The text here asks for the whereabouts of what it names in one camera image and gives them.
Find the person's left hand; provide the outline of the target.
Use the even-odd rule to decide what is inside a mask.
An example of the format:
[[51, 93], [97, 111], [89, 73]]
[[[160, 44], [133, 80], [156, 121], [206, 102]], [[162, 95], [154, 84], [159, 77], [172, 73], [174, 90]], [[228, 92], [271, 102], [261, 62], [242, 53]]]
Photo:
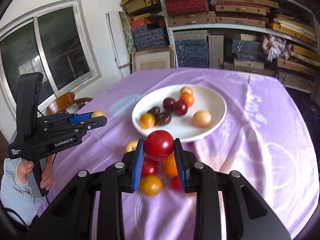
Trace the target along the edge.
[[[53, 185], [53, 157], [47, 157], [47, 162], [42, 171], [42, 179], [40, 187], [49, 190]], [[16, 168], [16, 184], [23, 190], [29, 189], [29, 182], [27, 175], [33, 171], [34, 163], [32, 161], [22, 161], [18, 163]]]

